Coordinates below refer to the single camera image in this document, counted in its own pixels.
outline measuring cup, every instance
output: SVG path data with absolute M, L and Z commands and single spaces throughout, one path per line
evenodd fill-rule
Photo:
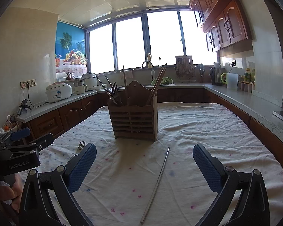
M 227 85 L 227 88 L 237 90 L 238 85 L 238 74 L 223 73 L 221 74 L 221 81 Z

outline silver fork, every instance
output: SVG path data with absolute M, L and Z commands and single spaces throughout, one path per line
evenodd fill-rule
M 76 153 L 69 159 L 68 162 L 70 162 L 70 160 L 71 160 L 73 157 L 75 157 L 76 155 L 78 155 L 78 154 L 83 150 L 84 147 L 85 147 L 85 141 L 81 141 L 80 144 L 79 144 L 79 146 L 78 146 L 78 148 L 77 148 Z

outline white rice cooker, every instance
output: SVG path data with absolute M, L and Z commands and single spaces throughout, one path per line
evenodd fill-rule
M 95 73 L 86 73 L 82 75 L 83 81 L 85 81 L 85 85 L 87 85 L 88 91 L 93 90 L 94 86 L 97 86 L 97 77 Z
M 72 87 L 66 83 L 54 83 L 46 88 L 49 103 L 54 103 L 66 99 L 72 94 Z

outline power cord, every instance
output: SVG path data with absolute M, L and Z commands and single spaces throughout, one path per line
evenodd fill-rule
M 27 88 L 28 88 L 28 101 L 30 102 L 30 104 L 31 104 L 32 107 L 37 108 L 37 107 L 43 106 L 43 105 L 46 104 L 46 103 L 49 103 L 49 102 L 45 102 L 45 103 L 43 103 L 43 104 L 41 104 L 41 105 L 39 105 L 39 106 L 34 106 L 34 105 L 31 103 L 30 99 L 29 99 L 29 83 L 27 84 Z

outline kitchen counter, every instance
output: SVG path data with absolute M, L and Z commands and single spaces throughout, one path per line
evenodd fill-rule
M 274 133 L 283 142 L 283 121 L 272 114 L 273 111 L 283 111 L 283 109 L 264 99 L 239 89 L 235 91 L 227 89 L 225 86 L 213 86 L 208 83 L 176 83 L 176 85 L 165 85 L 160 86 L 160 88 L 204 88 L 248 113 L 251 117 L 259 121 L 262 125 Z M 27 113 L 18 116 L 17 120 L 23 123 L 29 122 L 43 114 L 83 98 L 95 95 L 98 92 L 102 93 L 105 91 L 103 89 L 99 91 L 89 91 L 84 94 L 71 96 L 56 103 L 45 104 L 41 107 L 33 108 L 31 111 L 27 110 Z

